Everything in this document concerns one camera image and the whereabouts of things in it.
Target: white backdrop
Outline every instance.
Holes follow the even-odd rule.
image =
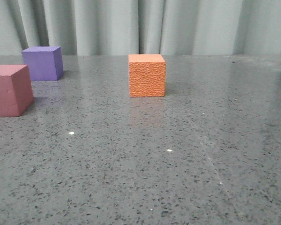
[[[0,0],[0,55],[281,54],[281,0]]]

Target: red block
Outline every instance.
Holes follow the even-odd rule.
[[[33,102],[27,65],[0,65],[0,117],[20,116]]]

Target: orange cube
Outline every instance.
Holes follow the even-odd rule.
[[[165,60],[161,55],[128,55],[130,97],[162,97]]]

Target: cube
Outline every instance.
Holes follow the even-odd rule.
[[[33,102],[27,65],[0,65],[0,117],[20,116]]]
[[[159,54],[128,55],[130,97],[162,97],[165,60]]]
[[[32,81],[57,81],[64,73],[61,48],[35,46],[22,51]]]

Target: gray countertop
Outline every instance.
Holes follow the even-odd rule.
[[[129,98],[126,56],[32,83],[0,118],[0,225],[281,224],[281,55],[164,58],[164,98]]]

